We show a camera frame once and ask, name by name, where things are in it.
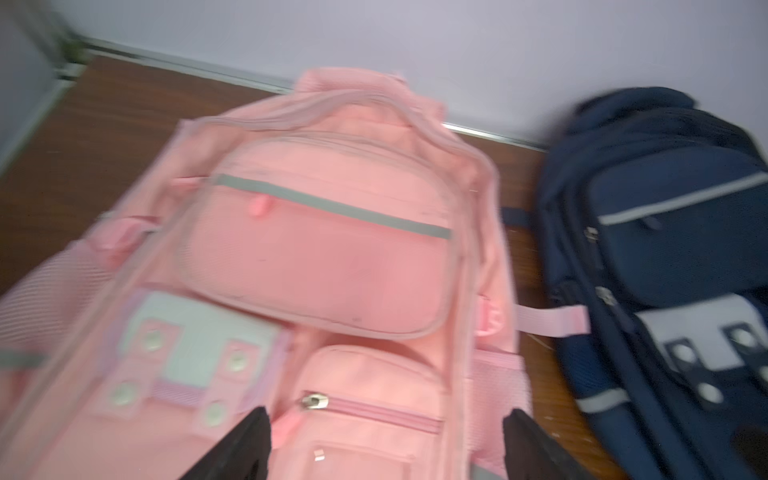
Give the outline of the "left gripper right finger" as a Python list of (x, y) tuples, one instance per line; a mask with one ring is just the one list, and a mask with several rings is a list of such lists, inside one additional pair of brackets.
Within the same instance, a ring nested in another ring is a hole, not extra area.
[(503, 435), (509, 480), (596, 480), (521, 409), (503, 420)]

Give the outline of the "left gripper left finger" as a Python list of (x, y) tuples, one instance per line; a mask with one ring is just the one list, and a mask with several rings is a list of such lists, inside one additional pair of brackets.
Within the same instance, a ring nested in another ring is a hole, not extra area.
[(271, 422), (263, 406), (247, 414), (181, 480), (266, 480)]

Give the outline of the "pink backpack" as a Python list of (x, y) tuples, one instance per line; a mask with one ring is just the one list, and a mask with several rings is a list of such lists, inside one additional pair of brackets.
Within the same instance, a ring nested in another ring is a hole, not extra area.
[(305, 72), (187, 121), (1, 300), (5, 479), (182, 479), (243, 426), (265, 479), (503, 479), (529, 410), (493, 162), (396, 76)]

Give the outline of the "navy blue backpack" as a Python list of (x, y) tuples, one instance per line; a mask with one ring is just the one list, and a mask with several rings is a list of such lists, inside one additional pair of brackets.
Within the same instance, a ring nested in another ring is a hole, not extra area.
[(742, 128), (665, 87), (580, 104), (531, 211), (556, 344), (603, 448), (633, 479), (767, 475), (767, 164)]

